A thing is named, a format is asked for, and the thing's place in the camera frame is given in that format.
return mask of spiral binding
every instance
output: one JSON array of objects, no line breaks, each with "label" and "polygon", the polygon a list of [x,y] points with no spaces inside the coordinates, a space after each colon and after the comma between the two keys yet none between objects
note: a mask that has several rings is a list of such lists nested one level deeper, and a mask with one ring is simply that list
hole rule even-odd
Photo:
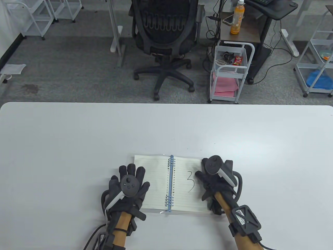
[{"label": "spiral binding", "polygon": [[167,211],[171,212],[171,207],[173,206],[173,200],[174,200],[174,185],[172,178],[174,177],[174,167],[175,167],[176,160],[174,159],[173,155],[170,156],[168,160],[168,174],[169,174],[169,179],[168,179],[168,186],[169,189],[166,191],[166,202],[165,206],[167,207]]}]

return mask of floor stain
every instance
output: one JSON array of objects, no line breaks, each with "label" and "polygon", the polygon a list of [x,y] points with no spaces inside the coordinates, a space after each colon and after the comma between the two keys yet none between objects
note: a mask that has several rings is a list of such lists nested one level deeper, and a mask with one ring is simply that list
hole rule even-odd
[{"label": "floor stain", "polygon": [[22,89],[25,89],[26,94],[37,94],[38,93],[38,85],[35,84],[24,84]]}]

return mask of notebook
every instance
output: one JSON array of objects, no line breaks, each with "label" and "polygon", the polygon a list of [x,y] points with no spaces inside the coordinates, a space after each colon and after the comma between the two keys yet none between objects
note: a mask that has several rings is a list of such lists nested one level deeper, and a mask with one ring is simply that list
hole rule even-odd
[{"label": "notebook", "polygon": [[202,169],[201,160],[136,155],[134,164],[146,169],[144,181],[150,182],[142,204],[145,212],[210,213],[207,202],[201,200],[203,185],[194,175]]}]

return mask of wooden arm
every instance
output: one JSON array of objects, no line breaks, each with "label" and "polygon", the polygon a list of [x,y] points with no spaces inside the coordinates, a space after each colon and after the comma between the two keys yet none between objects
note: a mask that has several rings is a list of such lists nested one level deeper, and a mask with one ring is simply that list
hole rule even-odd
[{"label": "wooden arm", "polygon": [[[231,208],[230,206],[225,202],[220,192],[217,192],[215,195],[216,200],[221,205],[223,210],[225,211],[225,215],[228,218],[228,221],[231,223]],[[260,246],[258,243],[253,243],[248,236],[241,236],[239,233],[235,235],[235,242],[237,245],[238,250],[263,250],[262,246]]]},{"label": "wooden arm", "polygon": [[[128,214],[126,212],[122,212],[119,221],[116,225],[116,228],[121,228],[124,230],[128,229],[128,225],[130,224],[132,215]],[[115,236],[115,239],[113,240],[113,244],[116,246],[125,247],[125,241],[126,241],[126,233],[119,230],[114,230],[112,233]]]}]

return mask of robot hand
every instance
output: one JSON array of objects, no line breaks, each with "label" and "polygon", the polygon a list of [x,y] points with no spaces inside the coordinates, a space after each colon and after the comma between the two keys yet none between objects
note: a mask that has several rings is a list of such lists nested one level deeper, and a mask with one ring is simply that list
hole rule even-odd
[{"label": "robot hand", "polygon": [[[221,205],[216,201],[214,195],[220,192],[225,201],[230,207],[238,207],[237,201],[241,194],[242,178],[239,173],[232,171],[232,161],[222,161],[221,157],[214,155],[209,159],[204,158],[201,161],[203,172],[197,171],[195,176],[203,182],[206,192],[202,196],[202,200],[211,198],[209,208],[214,214],[222,214]],[[237,186],[238,178],[239,185],[237,193],[234,187]]]},{"label": "robot hand", "polygon": [[102,194],[101,202],[103,213],[110,220],[114,212],[127,212],[141,220],[146,215],[140,212],[142,202],[145,199],[150,183],[142,184],[146,170],[144,167],[136,167],[134,164],[119,167],[120,181],[117,176],[112,176],[109,181],[109,189]]}]

